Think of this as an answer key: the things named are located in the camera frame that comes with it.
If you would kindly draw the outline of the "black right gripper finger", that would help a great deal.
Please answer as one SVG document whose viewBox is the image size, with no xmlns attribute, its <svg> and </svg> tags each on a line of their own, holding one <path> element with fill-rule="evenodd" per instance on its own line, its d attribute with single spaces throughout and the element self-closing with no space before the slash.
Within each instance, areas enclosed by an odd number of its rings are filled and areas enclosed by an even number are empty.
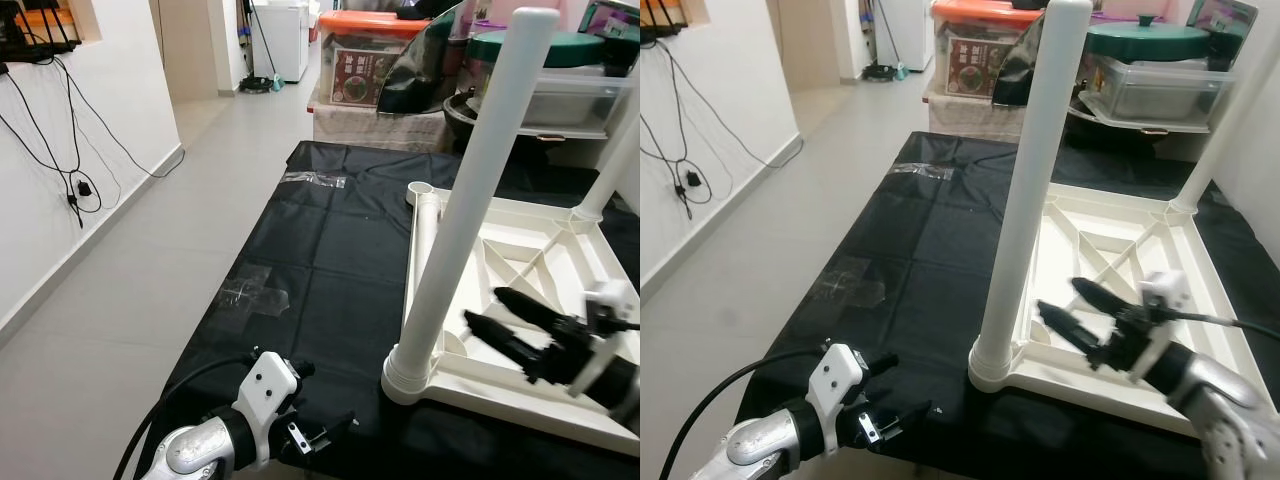
<svg viewBox="0 0 1280 480">
<path fill-rule="evenodd" d="M 463 319 L 474 337 L 517 364 L 526 375 L 541 375 L 540 349 L 520 339 L 513 330 L 493 317 L 475 312 L 463 312 Z"/>
<path fill-rule="evenodd" d="M 1146 307 L 1128 303 L 1087 278 L 1073 278 L 1071 287 L 1091 307 L 1119 321 L 1149 321 Z"/>
<path fill-rule="evenodd" d="M 1115 346 L 1108 346 L 1102 342 L 1097 335 L 1087 330 L 1078 319 L 1070 315 L 1069 311 L 1038 300 L 1037 312 L 1050 330 L 1064 338 L 1084 356 L 1107 356 L 1117 353 Z"/>
<path fill-rule="evenodd" d="M 571 316 L 559 314 L 515 288 L 494 288 L 493 293 L 506 310 L 544 332 L 562 329 L 575 323 Z"/>
</svg>

